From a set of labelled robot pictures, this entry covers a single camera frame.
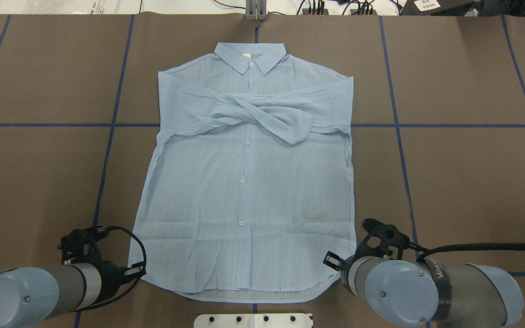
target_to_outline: button-up shirt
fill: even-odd
[[[317,297],[339,278],[325,253],[355,250],[352,78],[282,44],[219,43],[158,80],[144,280],[206,301]]]

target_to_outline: shirt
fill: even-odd
[[[185,297],[304,302],[355,250],[353,80],[282,44],[219,43],[159,72],[161,128],[133,232],[144,280]],[[129,262],[141,258],[132,244]]]

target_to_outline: light blue shirt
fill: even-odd
[[[219,43],[158,80],[144,280],[203,301],[317,297],[339,278],[325,253],[355,250],[352,78],[282,44]]]

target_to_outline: black band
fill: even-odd
[[[439,306],[432,320],[445,320],[451,310],[452,288],[451,278],[445,268],[437,261],[425,258],[425,263],[429,267],[433,282],[439,292]]]

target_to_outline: brown table surface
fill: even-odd
[[[525,19],[0,15],[0,269],[58,265],[74,228],[133,228],[159,130],[156,74],[221,41],[284,43],[354,76],[356,227],[378,218],[425,247],[525,241]],[[100,247],[126,264],[125,236]],[[525,296],[525,252],[435,258],[503,268]],[[38,327],[182,328],[202,313],[253,311],[392,327],[340,282],[281,305],[190,301],[141,282],[108,307]]]

